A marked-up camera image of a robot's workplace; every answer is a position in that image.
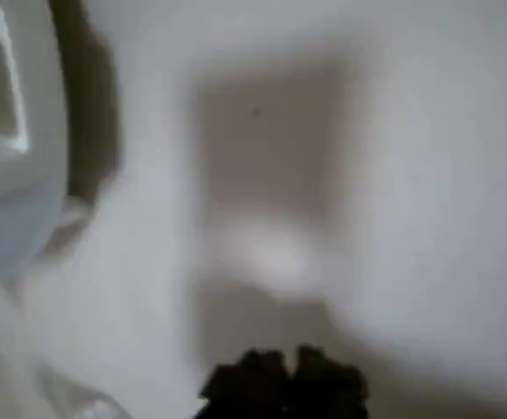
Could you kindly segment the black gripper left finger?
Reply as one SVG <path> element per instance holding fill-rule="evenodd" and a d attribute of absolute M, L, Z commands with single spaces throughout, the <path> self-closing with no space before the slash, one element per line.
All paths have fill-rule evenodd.
<path fill-rule="evenodd" d="M 291 375 L 278 350 L 249 350 L 219 364 L 203 384 L 200 418 L 292 418 Z"/>

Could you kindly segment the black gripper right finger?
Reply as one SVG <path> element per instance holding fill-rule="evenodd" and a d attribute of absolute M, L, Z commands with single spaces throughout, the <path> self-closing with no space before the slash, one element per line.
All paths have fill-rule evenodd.
<path fill-rule="evenodd" d="M 355 366 L 301 346 L 287 399 L 290 418 L 367 418 L 368 385 Z"/>

